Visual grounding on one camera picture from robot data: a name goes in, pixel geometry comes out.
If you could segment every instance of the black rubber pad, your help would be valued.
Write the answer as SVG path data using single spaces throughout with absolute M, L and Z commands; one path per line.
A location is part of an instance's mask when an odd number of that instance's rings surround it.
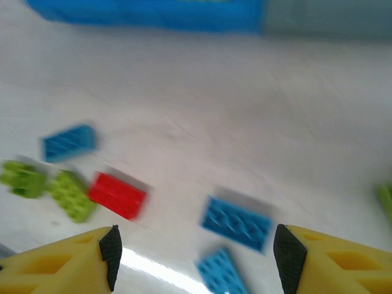
M 274 255 L 285 294 L 296 293 L 306 254 L 305 246 L 285 225 L 279 224 L 274 240 Z
M 100 253 L 102 260 L 108 264 L 107 280 L 110 290 L 115 290 L 117 273 L 120 267 L 121 254 L 123 253 L 123 244 L 121 243 L 120 231 L 118 225 L 113 228 L 99 241 Z

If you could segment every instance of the red lego brick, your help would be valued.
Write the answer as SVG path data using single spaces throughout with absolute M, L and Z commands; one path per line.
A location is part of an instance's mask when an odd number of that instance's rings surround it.
M 135 219 L 146 198 L 146 192 L 110 175 L 99 173 L 95 184 L 88 191 L 88 197 L 126 219 Z

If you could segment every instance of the blue bin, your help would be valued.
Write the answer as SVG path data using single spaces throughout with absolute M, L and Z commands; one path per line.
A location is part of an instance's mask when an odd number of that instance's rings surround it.
M 260 32 L 263 0 L 27 0 L 42 17 L 75 25 Z

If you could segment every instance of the white table surface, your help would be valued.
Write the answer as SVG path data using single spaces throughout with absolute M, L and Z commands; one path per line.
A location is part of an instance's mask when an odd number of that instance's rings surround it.
M 99 149 L 52 171 L 115 168 L 151 186 L 129 222 L 100 207 L 74 224 L 48 196 L 0 187 L 0 243 L 22 252 L 118 224 L 115 293 L 206 293 L 194 261 L 228 246 L 253 294 L 281 294 L 261 255 L 202 230 L 231 189 L 300 225 L 384 250 L 372 185 L 392 179 L 392 47 L 49 23 L 0 0 L 0 159 L 40 160 L 39 138 L 92 122 Z

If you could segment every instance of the blue lego brick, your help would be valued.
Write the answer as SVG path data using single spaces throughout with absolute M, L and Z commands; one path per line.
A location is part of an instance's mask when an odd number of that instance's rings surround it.
M 196 267 L 213 294 L 249 294 L 226 248 L 210 254 Z
M 259 33 L 266 0 L 26 0 L 42 17 L 75 25 Z
M 94 129 L 86 124 L 48 136 L 43 141 L 43 160 L 59 162 L 96 148 Z
M 272 220 L 211 197 L 202 227 L 261 251 L 271 230 Z

